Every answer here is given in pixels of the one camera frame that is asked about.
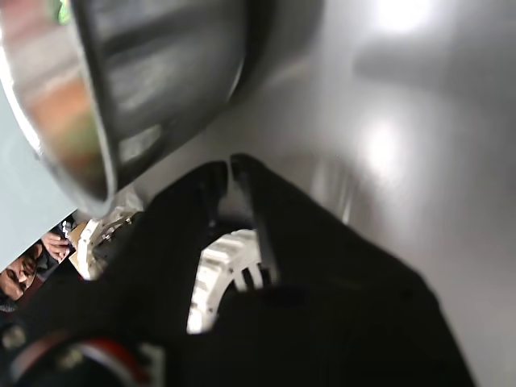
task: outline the stainless steel bowl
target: stainless steel bowl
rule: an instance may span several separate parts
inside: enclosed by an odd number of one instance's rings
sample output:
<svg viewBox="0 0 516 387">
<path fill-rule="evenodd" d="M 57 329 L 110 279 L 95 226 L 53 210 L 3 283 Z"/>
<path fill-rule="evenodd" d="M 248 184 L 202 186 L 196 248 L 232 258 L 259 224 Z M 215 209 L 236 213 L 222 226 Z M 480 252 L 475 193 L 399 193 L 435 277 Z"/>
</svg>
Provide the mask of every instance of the stainless steel bowl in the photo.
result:
<svg viewBox="0 0 516 387">
<path fill-rule="evenodd" d="M 243 65 L 242 0 L 3 0 L 0 11 L 0 77 L 19 125 L 93 216 L 223 108 Z"/>
</svg>

